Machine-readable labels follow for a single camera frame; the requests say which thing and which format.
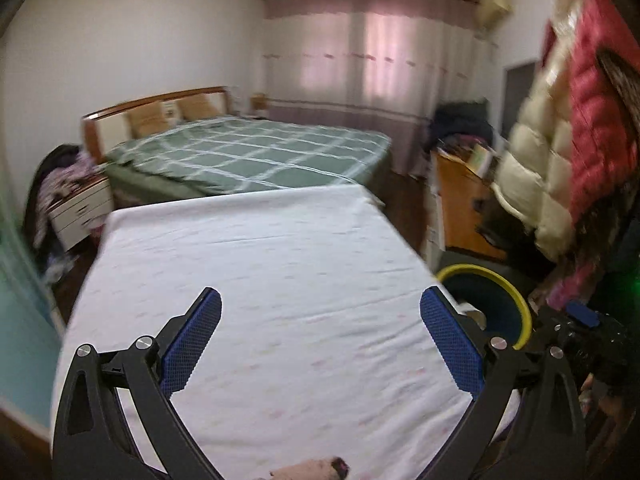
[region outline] yellow rim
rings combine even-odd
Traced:
[[[529,306],[527,305],[527,302],[524,301],[522,295],[513,285],[511,285],[510,282],[505,280],[500,274],[477,265],[459,264],[445,267],[438,273],[436,278],[439,282],[442,283],[447,278],[450,278],[455,274],[460,274],[461,272],[471,272],[473,274],[478,274],[480,276],[484,276],[485,278],[489,278],[490,280],[492,280],[492,282],[497,283],[509,293],[511,299],[517,305],[518,310],[520,311],[520,318],[522,319],[522,329],[520,330],[520,337],[516,341],[516,344],[513,345],[516,350],[520,350],[524,345],[526,345],[527,341],[531,337],[531,313],[529,312]]]

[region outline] white bedsheet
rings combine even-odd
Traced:
[[[172,403],[225,478],[338,455],[353,480],[414,480],[470,402],[420,320],[434,283],[359,186],[117,211],[66,333],[52,418],[75,348],[127,348],[212,286],[222,320]]]

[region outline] pink curtain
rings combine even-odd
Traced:
[[[382,132],[394,170],[411,172],[438,103],[470,98],[475,11],[464,0],[265,0],[270,117]]]

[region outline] white nightstand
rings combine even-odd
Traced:
[[[48,214],[62,247],[68,251],[88,237],[92,220],[111,211],[113,198],[109,181],[100,175],[53,204]]]

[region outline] drawer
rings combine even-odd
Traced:
[[[60,213],[66,211],[68,208],[75,206],[78,202],[82,202],[82,200],[84,200],[85,197],[101,189],[109,189],[108,180],[106,179],[101,180],[100,182],[97,182],[96,184],[93,184],[92,186],[88,187],[83,192],[78,193],[73,198],[70,198],[69,200],[65,200],[62,204],[60,204],[57,208],[55,208],[52,212],[50,212],[50,214],[52,216],[57,216]]]
[[[436,221],[433,223],[434,228],[438,233],[438,237],[434,240],[438,244],[441,250],[446,248],[445,232],[444,232],[444,214],[442,211],[442,197],[437,195],[435,197],[436,202]]]
[[[443,252],[444,251],[438,247],[437,243],[430,240],[427,240],[425,243],[424,254],[422,257],[433,274],[436,274],[440,267],[440,258],[442,257]]]
[[[54,209],[50,213],[50,218],[56,232],[66,228],[69,224],[75,222],[101,204],[111,202],[109,186],[106,182],[104,184],[104,186],[98,184],[97,186],[90,187],[78,196],[73,197],[69,200],[69,202],[73,202],[71,206],[65,202],[59,208]]]
[[[111,211],[113,211],[113,203],[110,199],[108,202],[100,204],[98,207],[95,207],[91,211],[85,213],[80,218],[77,218],[65,228],[60,229],[60,231],[56,231],[58,239],[60,240],[60,243],[62,243],[64,249],[68,251],[78,242],[81,242],[88,237],[89,229],[86,227],[86,224],[88,224],[89,221],[93,220],[97,216],[106,215]]]

